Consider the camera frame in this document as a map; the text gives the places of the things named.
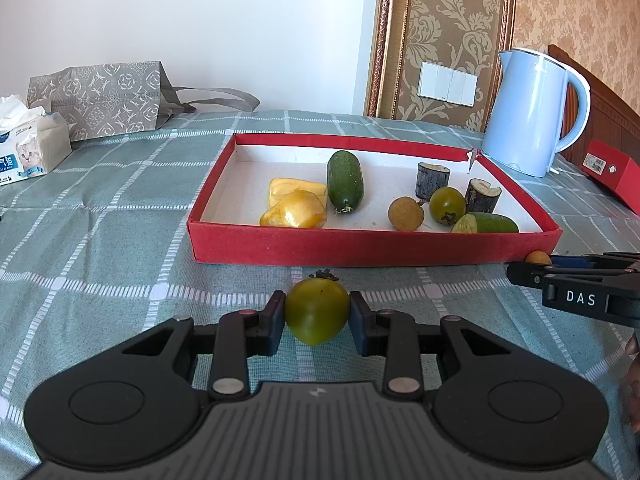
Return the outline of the cut green cucumber half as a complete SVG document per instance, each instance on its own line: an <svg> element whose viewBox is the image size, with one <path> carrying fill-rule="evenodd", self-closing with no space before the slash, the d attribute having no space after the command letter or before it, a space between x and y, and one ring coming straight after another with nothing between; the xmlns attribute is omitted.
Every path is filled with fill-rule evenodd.
<svg viewBox="0 0 640 480"><path fill-rule="evenodd" d="M518 233L518 225L502 214L469 212L452 227L451 232L461 234Z"/></svg>

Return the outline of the brown wooden headboard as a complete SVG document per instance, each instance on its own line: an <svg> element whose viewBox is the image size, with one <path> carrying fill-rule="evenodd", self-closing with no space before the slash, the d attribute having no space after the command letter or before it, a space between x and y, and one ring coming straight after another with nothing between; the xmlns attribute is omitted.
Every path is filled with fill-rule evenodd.
<svg viewBox="0 0 640 480"><path fill-rule="evenodd" d="M563 49L549 44L548 52L552 58L582 74L591 91L591 110L586 128L582 136L570 148L562 151L561 155L575 166L579 166L585 158L589 142L598 140L639 162L639 115Z"/></svg>

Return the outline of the red cardboard box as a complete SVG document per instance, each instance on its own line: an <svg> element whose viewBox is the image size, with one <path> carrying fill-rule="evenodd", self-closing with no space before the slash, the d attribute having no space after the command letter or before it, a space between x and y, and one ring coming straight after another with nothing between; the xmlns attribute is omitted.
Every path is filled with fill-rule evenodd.
<svg viewBox="0 0 640 480"><path fill-rule="evenodd" d="M592 139L580 169L602 184L635 214L640 211L640 169L623 152Z"/></svg>

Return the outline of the white wall switch panel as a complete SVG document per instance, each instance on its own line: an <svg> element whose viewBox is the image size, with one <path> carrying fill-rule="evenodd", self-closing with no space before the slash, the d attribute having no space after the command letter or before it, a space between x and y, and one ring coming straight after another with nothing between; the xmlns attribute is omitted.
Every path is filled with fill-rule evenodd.
<svg viewBox="0 0 640 480"><path fill-rule="evenodd" d="M472 107L477 76L450 67L423 62L418 91L421 98Z"/></svg>

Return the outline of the whole-end green cucumber half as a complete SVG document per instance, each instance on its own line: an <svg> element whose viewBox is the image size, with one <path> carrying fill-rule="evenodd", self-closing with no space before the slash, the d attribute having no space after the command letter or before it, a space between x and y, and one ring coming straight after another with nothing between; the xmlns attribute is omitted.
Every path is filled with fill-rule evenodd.
<svg viewBox="0 0 640 480"><path fill-rule="evenodd" d="M359 159L349 151L337 151L326 164L329 201L339 214L351 214L363 199Z"/></svg>

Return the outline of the red shallow cardboard tray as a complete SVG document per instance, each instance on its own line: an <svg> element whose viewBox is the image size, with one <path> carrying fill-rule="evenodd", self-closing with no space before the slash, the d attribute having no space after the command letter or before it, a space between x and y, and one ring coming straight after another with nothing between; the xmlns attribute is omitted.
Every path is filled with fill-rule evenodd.
<svg viewBox="0 0 640 480"><path fill-rule="evenodd" d="M320 229L270 228L274 178L322 182L339 150L360 161L364 193L352 214L328 211ZM515 233L454 234L431 217L414 232L388 221L393 200L410 196L421 162L449 169L449 183L464 191L473 178L500 188L497 214ZM196 261L270 266L448 266L521 260L534 250L552 252L562 230L514 180L468 148L305 133L235 133L217 158L186 220Z"/></svg>

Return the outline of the gold ornate wall frame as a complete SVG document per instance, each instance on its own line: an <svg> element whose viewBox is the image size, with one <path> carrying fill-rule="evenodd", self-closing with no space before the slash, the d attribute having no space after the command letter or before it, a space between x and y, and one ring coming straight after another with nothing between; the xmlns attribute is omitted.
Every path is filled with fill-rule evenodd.
<svg viewBox="0 0 640 480"><path fill-rule="evenodd" d="M515 0L378 0L364 111L473 131L486 128L512 44ZM423 63L474 76L470 105L420 96Z"/></svg>

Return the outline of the green tomato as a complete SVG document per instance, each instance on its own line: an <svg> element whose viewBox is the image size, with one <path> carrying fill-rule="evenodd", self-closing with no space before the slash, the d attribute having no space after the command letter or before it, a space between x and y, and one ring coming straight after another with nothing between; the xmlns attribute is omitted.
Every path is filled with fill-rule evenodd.
<svg viewBox="0 0 640 480"><path fill-rule="evenodd" d="M349 318L349 294L330 270L317 270L286 296L284 316L293 336L308 346L334 338Z"/></svg>
<svg viewBox="0 0 640 480"><path fill-rule="evenodd" d="M466 213L463 195L451 186L438 188L428 201L432 218L442 226L454 226Z"/></svg>

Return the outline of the sugarcane piece flat top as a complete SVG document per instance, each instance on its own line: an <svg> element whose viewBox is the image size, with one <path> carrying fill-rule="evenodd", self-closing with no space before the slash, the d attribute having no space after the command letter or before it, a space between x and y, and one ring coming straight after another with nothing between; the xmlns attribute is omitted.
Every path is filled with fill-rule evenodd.
<svg viewBox="0 0 640 480"><path fill-rule="evenodd" d="M416 197L428 202L439 189L448 185L450 169L428 162L419 162L416 170Z"/></svg>

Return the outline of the cat print tissue pack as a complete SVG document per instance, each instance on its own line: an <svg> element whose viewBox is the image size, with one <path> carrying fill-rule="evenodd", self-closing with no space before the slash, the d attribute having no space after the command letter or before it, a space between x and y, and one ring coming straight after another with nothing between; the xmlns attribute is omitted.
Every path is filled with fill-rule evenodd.
<svg viewBox="0 0 640 480"><path fill-rule="evenodd" d="M1 98L0 185L44 176L72 152L65 119L19 96Z"/></svg>

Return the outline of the grey patterned paper bag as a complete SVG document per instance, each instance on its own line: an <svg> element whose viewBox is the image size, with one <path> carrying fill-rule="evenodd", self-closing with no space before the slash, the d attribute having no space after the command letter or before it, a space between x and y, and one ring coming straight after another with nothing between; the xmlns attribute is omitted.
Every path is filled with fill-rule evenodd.
<svg viewBox="0 0 640 480"><path fill-rule="evenodd" d="M198 104L252 112L260 101L232 88L208 88L210 99L183 102L158 61L69 67L32 77L30 106L47 104L61 114L78 142L160 128L171 116L194 113Z"/></svg>

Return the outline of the light blue electric kettle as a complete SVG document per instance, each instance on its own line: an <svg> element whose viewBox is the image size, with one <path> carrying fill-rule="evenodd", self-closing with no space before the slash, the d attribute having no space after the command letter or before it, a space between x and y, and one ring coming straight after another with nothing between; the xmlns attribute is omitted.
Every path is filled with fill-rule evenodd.
<svg viewBox="0 0 640 480"><path fill-rule="evenodd" d="M584 132L590 114L587 79L548 54L515 48L499 53L501 84L484 133L482 153L521 174L543 177L555 155ZM574 125L561 130L567 87L578 97Z"/></svg>

